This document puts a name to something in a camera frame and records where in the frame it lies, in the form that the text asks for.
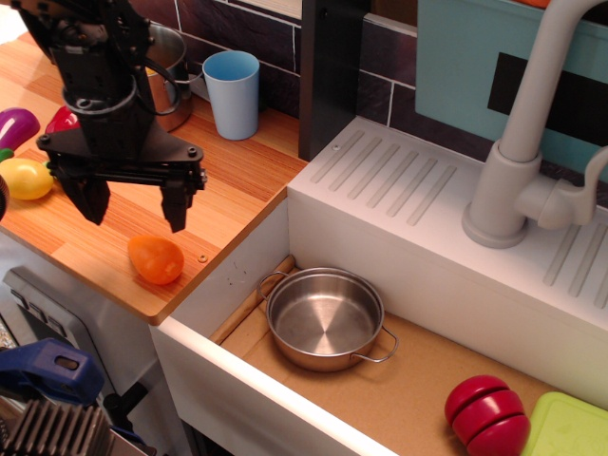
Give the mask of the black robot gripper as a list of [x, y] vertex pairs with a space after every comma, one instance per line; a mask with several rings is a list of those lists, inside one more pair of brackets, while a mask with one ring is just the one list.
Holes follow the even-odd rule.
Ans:
[[63, 91], [76, 128], [46, 133], [37, 145], [51, 173], [85, 219], [101, 225], [110, 199], [108, 181], [161, 187], [163, 215], [171, 231], [185, 229], [195, 190], [206, 183], [202, 150], [163, 130], [137, 82], [117, 100]]

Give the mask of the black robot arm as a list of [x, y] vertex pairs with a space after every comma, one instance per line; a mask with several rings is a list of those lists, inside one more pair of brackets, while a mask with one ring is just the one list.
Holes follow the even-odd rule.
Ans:
[[79, 125], [40, 136], [50, 173], [79, 212], [101, 224], [111, 182], [157, 186], [173, 232], [186, 226], [206, 175], [200, 147], [158, 122], [180, 107], [181, 84], [151, 57], [152, 23], [127, 1], [9, 1], [58, 68]]

